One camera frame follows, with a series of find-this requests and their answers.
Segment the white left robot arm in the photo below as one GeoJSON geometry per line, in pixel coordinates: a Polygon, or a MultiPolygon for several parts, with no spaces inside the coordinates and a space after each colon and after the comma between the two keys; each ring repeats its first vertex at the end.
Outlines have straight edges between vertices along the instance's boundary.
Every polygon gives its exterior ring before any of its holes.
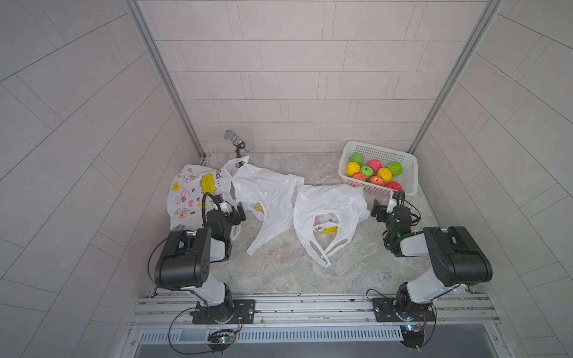
{"type": "Polygon", "coordinates": [[[232,294],[227,284],[210,274],[210,265],[230,259],[232,237],[246,215],[242,203],[232,206],[224,201],[204,218],[203,228],[179,225],[170,231],[150,278],[161,289],[195,295],[198,304],[191,313],[195,323],[225,324],[234,316],[232,294]]]}

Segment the white translucent plastic bag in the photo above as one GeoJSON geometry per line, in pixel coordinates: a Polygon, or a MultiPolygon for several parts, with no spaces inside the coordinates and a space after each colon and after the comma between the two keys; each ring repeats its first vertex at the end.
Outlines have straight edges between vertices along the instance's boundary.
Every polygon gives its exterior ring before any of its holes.
{"type": "Polygon", "coordinates": [[[248,156],[231,159],[224,168],[231,174],[235,199],[262,222],[258,235],[246,251],[253,255],[292,227],[294,198],[304,184],[304,178],[259,168],[249,163],[248,156]]]}

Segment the bright green apple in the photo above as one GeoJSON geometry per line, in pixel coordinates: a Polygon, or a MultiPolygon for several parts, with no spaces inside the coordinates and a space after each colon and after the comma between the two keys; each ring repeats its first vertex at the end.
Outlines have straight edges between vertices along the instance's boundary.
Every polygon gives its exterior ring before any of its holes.
{"type": "Polygon", "coordinates": [[[365,175],[366,180],[369,180],[375,174],[374,169],[367,165],[361,167],[360,173],[365,175]]]}

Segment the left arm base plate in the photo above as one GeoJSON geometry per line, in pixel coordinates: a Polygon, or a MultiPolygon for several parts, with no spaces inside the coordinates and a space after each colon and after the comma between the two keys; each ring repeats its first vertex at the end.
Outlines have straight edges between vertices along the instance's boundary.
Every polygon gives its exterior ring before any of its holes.
{"type": "Polygon", "coordinates": [[[254,321],[256,301],[234,299],[217,306],[207,307],[198,303],[190,314],[194,325],[250,325],[254,321]]]}

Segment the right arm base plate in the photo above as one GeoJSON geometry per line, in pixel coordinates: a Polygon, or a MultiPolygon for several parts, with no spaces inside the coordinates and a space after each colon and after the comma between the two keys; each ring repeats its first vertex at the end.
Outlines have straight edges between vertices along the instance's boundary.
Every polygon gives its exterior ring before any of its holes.
{"type": "Polygon", "coordinates": [[[366,298],[372,303],[376,322],[431,322],[437,318],[434,305],[419,304],[411,300],[407,282],[398,288],[395,297],[381,294],[376,289],[368,289],[366,298]]]}

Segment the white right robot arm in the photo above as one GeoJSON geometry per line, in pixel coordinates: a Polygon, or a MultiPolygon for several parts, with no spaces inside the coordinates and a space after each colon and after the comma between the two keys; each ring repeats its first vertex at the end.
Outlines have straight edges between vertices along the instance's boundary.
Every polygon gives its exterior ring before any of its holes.
{"type": "Polygon", "coordinates": [[[375,201],[371,216],[386,225],[383,244],[395,257],[428,257],[431,262],[429,270],[398,288],[394,310],[402,320],[421,316],[434,299],[458,286],[491,281],[491,263],[463,226],[412,231],[420,216],[395,199],[388,205],[375,201]]]}

